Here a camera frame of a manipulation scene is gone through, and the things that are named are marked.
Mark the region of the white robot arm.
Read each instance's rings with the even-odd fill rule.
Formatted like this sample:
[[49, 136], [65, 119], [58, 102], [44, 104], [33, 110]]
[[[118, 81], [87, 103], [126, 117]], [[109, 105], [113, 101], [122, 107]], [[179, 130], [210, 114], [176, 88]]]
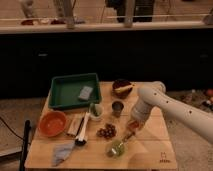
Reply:
[[127, 129], [135, 132], [145, 126], [154, 107], [175, 118], [202, 138], [213, 144], [213, 115], [166, 95], [160, 81], [145, 82], [137, 88], [138, 99], [131, 109]]

